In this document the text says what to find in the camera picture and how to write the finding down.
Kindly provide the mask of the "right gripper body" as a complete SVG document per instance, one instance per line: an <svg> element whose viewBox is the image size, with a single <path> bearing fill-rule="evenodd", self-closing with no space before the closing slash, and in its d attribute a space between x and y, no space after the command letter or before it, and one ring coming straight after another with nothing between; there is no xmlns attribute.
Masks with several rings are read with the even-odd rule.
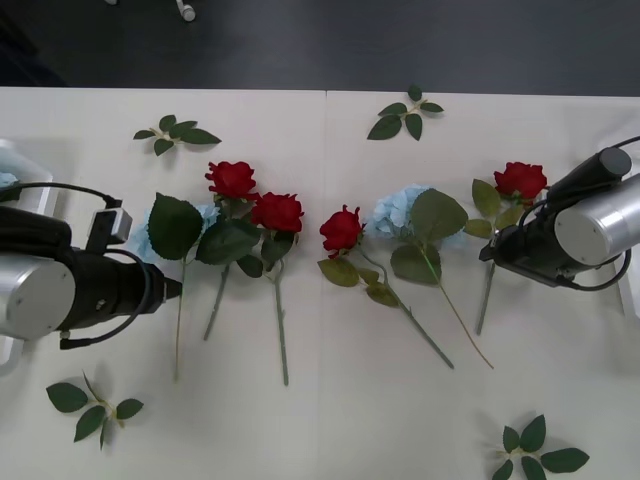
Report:
<svg viewBox="0 0 640 480"><path fill-rule="evenodd" d="M530 278L530 272L522 264L527 254L528 249L524 243L502 242L484 246L480 250L479 260L482 262L492 261L505 270Z"/></svg>

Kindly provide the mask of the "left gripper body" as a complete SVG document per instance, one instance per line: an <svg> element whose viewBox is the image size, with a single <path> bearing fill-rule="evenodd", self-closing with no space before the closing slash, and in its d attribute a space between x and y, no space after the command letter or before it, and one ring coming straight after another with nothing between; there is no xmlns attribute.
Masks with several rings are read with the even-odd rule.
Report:
<svg viewBox="0 0 640 480"><path fill-rule="evenodd" d="M145 263L146 271L150 274L151 287L149 298L145 302L143 314L153 314L165 302L166 277L155 265Z"/></svg>

